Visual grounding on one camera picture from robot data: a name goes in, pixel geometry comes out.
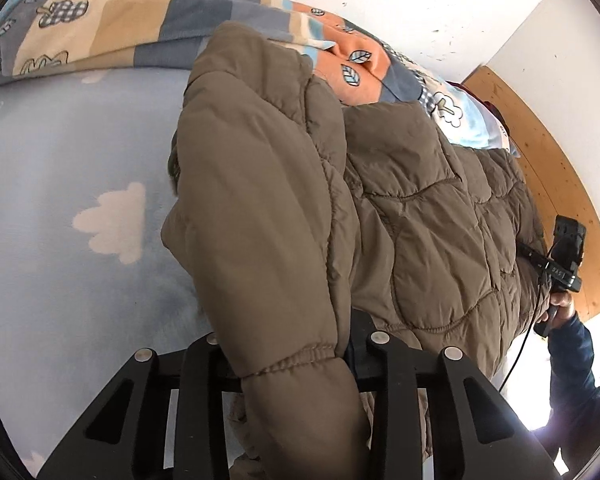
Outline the dark blue sleeve forearm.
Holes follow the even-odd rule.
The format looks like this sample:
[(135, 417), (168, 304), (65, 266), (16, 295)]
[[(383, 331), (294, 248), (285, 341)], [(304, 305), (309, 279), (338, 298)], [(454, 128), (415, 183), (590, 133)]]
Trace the dark blue sleeve forearm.
[(548, 334), (550, 408), (547, 424), (535, 437), (554, 458), (562, 456), (573, 478), (600, 446), (600, 388), (592, 373), (594, 347), (590, 331), (573, 315)]

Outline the right hand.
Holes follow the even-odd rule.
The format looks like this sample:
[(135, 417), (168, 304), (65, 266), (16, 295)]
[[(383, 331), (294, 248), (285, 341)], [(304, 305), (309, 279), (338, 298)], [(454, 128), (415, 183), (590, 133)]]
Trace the right hand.
[(540, 317), (546, 330), (557, 330), (565, 325), (576, 314), (571, 292), (552, 292), (550, 307)]

